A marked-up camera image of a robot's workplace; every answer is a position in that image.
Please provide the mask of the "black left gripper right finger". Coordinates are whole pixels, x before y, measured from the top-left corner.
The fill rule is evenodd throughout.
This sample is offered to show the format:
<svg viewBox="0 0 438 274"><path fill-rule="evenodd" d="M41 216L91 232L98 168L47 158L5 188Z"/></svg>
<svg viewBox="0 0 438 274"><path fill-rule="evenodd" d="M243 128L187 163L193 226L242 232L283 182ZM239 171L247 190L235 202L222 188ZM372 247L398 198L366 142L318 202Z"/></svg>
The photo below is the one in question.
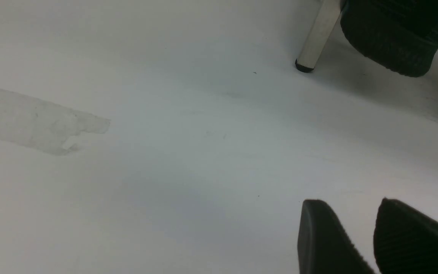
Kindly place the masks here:
<svg viewBox="0 0 438 274"><path fill-rule="evenodd" d="M382 274L438 274L438 222L402 201L382 200L373 246Z"/></svg>

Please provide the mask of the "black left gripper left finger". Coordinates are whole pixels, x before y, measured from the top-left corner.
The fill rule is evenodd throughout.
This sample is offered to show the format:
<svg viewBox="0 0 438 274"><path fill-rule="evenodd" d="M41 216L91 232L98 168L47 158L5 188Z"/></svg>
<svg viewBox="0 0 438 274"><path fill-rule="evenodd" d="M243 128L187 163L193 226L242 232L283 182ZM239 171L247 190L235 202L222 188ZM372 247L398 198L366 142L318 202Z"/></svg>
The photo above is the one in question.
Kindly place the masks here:
<svg viewBox="0 0 438 274"><path fill-rule="evenodd" d="M318 199L302 203L297 254L301 274L374 274L334 210Z"/></svg>

